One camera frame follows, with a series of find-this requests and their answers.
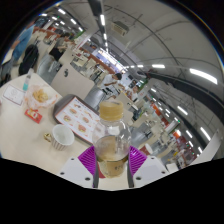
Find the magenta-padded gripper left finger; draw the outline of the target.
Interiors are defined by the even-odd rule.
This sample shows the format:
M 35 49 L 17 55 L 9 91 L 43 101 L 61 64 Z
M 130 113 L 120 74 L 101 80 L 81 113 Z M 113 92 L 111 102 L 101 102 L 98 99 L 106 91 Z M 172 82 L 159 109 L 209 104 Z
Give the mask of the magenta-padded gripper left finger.
M 89 147 L 78 157 L 69 158 L 59 176 L 84 188 L 97 188 L 99 170 L 94 147 Z

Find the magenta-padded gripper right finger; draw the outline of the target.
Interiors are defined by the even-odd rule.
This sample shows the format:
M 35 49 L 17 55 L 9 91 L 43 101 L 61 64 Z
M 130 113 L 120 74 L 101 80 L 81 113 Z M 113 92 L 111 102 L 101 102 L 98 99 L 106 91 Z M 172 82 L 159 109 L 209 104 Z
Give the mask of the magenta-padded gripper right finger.
M 147 156 L 130 147 L 127 165 L 127 180 L 130 188 L 140 188 L 167 176 L 169 172 L 155 156 Z

